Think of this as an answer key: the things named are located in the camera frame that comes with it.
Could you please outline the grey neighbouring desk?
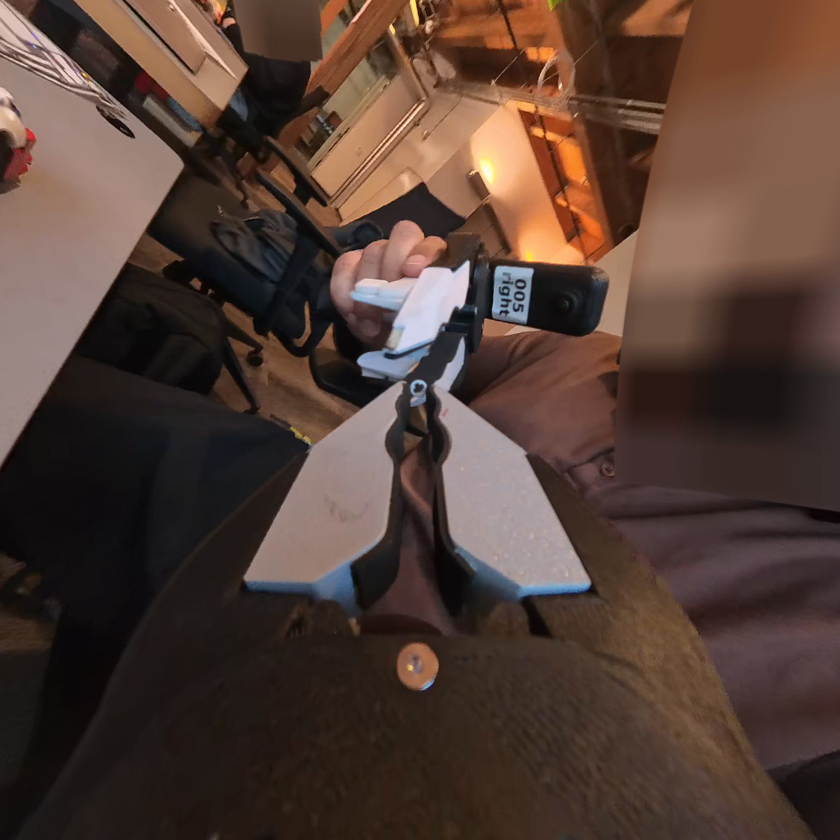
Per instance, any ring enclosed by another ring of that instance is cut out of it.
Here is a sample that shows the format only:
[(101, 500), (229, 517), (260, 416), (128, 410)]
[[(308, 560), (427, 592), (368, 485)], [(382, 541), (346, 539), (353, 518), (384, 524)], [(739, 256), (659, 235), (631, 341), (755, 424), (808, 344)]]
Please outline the grey neighbouring desk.
[(246, 63), (199, 3), (76, 1), (141, 69), (140, 107), (190, 149), (213, 129)]

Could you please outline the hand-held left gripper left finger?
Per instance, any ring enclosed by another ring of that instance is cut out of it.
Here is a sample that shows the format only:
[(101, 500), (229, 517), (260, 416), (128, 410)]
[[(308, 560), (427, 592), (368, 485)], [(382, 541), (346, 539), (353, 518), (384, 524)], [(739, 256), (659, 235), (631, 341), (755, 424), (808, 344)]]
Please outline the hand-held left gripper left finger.
[(245, 573), (253, 592), (369, 608), (398, 572), (405, 386), (315, 444)]

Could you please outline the white cabinet unit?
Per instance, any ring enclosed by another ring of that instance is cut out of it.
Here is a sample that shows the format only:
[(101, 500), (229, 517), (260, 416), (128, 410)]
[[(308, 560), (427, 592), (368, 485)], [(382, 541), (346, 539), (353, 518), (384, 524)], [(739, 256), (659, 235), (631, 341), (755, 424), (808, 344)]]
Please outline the white cabinet unit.
[(480, 204), (469, 182), (476, 137), (498, 109), (448, 91), (415, 101), (403, 80), (393, 80), (312, 158), (311, 175), (344, 222), (420, 185), (467, 217)]

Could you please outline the black office chair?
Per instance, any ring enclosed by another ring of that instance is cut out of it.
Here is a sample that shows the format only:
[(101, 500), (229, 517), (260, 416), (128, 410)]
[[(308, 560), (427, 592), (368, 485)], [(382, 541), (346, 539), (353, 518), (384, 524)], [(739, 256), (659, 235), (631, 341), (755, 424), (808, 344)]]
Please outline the black office chair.
[(357, 221), (325, 227), (272, 176), (258, 175), (258, 182), (281, 209), (250, 209), (247, 196), (239, 203), (222, 185), (182, 173), (147, 229), (178, 258), (164, 273), (185, 284), (197, 280), (220, 306), (246, 315), (256, 335), (305, 360), (318, 388), (362, 407), (385, 387), (337, 352), (319, 351), (338, 321), (329, 276), (336, 258), (391, 230), (397, 196)]

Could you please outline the toy brick race car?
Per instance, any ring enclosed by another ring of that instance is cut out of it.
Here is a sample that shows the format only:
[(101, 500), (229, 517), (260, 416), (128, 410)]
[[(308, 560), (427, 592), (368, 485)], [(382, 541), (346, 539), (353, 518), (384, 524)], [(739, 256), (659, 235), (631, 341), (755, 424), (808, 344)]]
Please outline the toy brick race car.
[(28, 173), (35, 144), (13, 95), (1, 88), (1, 194), (15, 189)]

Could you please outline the sticker sheet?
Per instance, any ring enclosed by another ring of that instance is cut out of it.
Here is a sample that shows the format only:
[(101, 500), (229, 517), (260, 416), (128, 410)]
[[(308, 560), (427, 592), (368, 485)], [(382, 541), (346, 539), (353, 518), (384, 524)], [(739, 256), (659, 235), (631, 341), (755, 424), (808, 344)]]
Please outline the sticker sheet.
[(1, 2), (1, 57), (92, 103), (105, 117), (120, 120), (127, 117), (119, 103), (78, 63), (6, 2)]

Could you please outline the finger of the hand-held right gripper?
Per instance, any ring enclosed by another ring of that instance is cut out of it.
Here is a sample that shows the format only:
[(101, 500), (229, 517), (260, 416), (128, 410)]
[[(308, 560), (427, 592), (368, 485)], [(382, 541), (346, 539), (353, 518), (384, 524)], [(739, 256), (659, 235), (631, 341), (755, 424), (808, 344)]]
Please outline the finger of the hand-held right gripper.
[(478, 310), (453, 310), (425, 355), (409, 372), (408, 392), (415, 379), (427, 383), (426, 394), (431, 389), (451, 392), (462, 379), (470, 355), (480, 345), (483, 324)]
[(471, 263), (456, 268), (430, 266), (416, 279), (392, 323), (385, 344), (388, 358), (402, 358), (430, 345), (454, 310), (466, 303)]

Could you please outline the black backpack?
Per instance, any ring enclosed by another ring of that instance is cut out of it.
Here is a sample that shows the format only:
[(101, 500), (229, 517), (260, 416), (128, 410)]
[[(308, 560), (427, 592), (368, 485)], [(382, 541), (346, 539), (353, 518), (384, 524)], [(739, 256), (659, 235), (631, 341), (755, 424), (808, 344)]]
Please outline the black backpack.
[(73, 352), (208, 396), (224, 368), (227, 321), (191, 287), (126, 264)]

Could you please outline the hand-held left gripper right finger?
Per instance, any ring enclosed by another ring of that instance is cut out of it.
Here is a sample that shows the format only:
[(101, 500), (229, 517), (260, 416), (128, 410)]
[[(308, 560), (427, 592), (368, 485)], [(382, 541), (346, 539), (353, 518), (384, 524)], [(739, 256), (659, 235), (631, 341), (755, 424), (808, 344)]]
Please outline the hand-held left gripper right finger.
[(426, 396), (435, 570), (452, 615), (592, 580), (526, 451), (446, 391)]

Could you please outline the person's right hand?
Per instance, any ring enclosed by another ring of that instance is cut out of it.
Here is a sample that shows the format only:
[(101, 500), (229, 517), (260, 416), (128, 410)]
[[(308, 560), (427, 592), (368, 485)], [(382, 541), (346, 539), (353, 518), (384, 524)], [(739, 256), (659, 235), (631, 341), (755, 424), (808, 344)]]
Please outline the person's right hand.
[(417, 278), (446, 247), (443, 238), (427, 236), (414, 222), (402, 220), (393, 227), (388, 239), (339, 257), (332, 268), (331, 300), (350, 333), (362, 343), (380, 349), (391, 331), (383, 310), (352, 299), (351, 293), (361, 280), (392, 283)]

